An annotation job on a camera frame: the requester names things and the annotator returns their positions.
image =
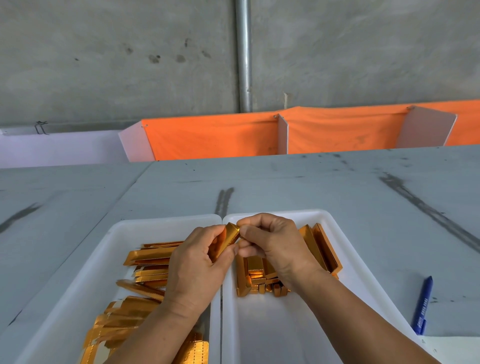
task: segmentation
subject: orange tarp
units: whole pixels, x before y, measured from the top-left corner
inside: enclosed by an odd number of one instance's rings
[[[480,100],[355,108],[304,108],[142,120],[156,160],[276,154],[280,113],[289,124],[289,153],[394,148],[411,105],[458,115],[447,145],[480,143]]]

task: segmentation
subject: right hand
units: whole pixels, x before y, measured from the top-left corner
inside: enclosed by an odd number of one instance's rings
[[[243,238],[238,254],[267,258],[289,289],[295,291],[305,277],[323,270],[292,220],[262,213],[242,218],[237,225]]]

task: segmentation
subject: blue pen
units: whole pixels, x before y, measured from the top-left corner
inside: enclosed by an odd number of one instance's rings
[[[412,329],[417,335],[423,335],[425,332],[425,325],[427,324],[427,320],[425,320],[425,314],[427,313],[427,306],[432,293],[432,288],[433,278],[430,276],[423,282],[423,287],[421,289],[419,301],[413,317]]]

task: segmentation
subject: forearm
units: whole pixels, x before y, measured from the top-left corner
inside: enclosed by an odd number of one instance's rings
[[[296,291],[343,363],[438,363],[327,272],[303,281]]]
[[[170,364],[197,319],[197,314],[163,303],[106,364]]]

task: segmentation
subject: left hand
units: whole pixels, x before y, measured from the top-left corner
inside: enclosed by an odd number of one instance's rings
[[[213,264],[208,247],[225,225],[195,228],[174,250],[168,266],[168,282],[161,306],[181,316],[200,316],[220,288],[238,245],[227,247]]]

